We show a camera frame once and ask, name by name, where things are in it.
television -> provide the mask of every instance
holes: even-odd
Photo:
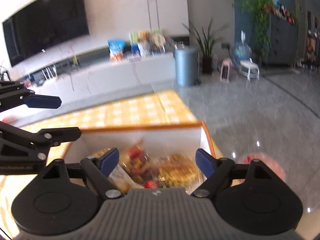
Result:
[[[3,22],[11,66],[49,47],[88,35],[84,0],[36,0]]]

plant pot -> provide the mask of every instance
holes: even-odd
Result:
[[[202,73],[210,75],[212,74],[212,57],[202,58]]]

plastic stool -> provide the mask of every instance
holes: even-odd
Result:
[[[240,60],[240,64],[240,72],[248,78],[248,81],[250,81],[250,78],[260,79],[260,70],[257,64],[250,60]]]

trash can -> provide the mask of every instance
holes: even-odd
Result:
[[[198,79],[198,50],[194,47],[175,50],[176,79],[181,87],[193,86]]]

power outlet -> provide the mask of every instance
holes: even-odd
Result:
[[[230,43],[221,43],[222,49],[230,49]]]

